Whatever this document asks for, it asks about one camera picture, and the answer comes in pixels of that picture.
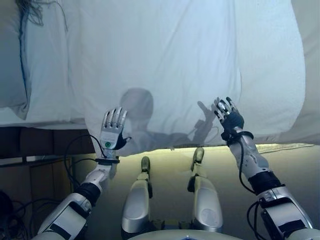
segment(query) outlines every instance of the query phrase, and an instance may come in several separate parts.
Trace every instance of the black wrist strap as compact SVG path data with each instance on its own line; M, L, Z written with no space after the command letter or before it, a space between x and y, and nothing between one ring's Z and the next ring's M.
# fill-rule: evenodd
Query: black wrist strap
M110 166L112 164L118 164L120 163L119 161L119 157L116 157L117 159L108 159L108 158L96 158L95 161L99 164L99 165L104 165L104 166Z
M224 131L221 134L222 139L226 141L226 144L228 146L238 142L242 136L248 136L251 139L254 139L254 135L249 131L241 131L241 132L235 132L235 131L234 132L226 132L226 131Z

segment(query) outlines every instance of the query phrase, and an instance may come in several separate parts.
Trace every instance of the silver robot leg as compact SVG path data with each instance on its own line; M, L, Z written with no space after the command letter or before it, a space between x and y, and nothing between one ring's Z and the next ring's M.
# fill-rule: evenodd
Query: silver robot leg
M126 233L141 233L150 224L152 187L149 173L150 160L145 156L141 160L141 173L133 183L123 208L121 227Z
M202 166L205 150L198 147L193 155L191 165L192 176L189 180L188 191L194 193L192 225L197 230L210 232L222 231L223 216L214 185L207 179Z

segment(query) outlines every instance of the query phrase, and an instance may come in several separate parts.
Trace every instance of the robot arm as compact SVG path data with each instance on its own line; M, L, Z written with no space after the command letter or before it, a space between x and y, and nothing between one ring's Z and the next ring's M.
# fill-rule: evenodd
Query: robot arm
M100 135L103 157L96 159L95 169L43 221L33 240L73 240L85 229L92 207L102 192L101 183L112 177L119 163L116 150L127 143L122 137L126 115L127 111L121 107L105 113Z
M239 174L243 173L248 179L253 189L250 191L257 196L263 208L261 217L270 237L280 240L294 236L292 233L297 231L312 229L306 212L269 169L268 161L259 154L253 142L254 136L243 131L244 119L236 106L229 97L226 100L228 104L220 99L215 101L215 114L224 128L221 136L235 156Z

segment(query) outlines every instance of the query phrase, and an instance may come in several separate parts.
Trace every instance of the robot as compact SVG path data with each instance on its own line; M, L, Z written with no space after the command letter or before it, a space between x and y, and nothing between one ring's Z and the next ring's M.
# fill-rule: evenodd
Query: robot
M313 228L312 222L303 208L280 182L268 161L259 154L254 136L244 131L244 119L232 100L217 98L214 112L224 128L221 134L234 155L241 174L248 179L258 204L263 209L261 217L272 240L320 240L320 231ZM44 220L33 240L73 240L86 226L102 187L101 183L110 178L119 159L116 150L121 149L128 139L122 132L127 112L121 107L107 111L102 121L100 145L102 157L84 182ZM238 240L220 233L223 218L219 198L214 185L207 179L202 167L203 148L197 148L191 165L192 176L188 191L194 192L193 218L189 229L156 230L150 220L149 199L152 198L150 181L150 160L141 160L141 173L133 183L127 196L122 215L122 236L132 240Z

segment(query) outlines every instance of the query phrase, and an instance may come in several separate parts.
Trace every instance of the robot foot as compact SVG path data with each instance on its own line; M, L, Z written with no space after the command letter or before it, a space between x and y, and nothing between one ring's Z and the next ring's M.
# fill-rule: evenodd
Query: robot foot
M141 172L150 174L150 159L147 156L141 159Z
M202 147L197 147L193 154L192 164L191 164L191 171L194 170L195 163L201 164L202 159L204 158L205 150Z

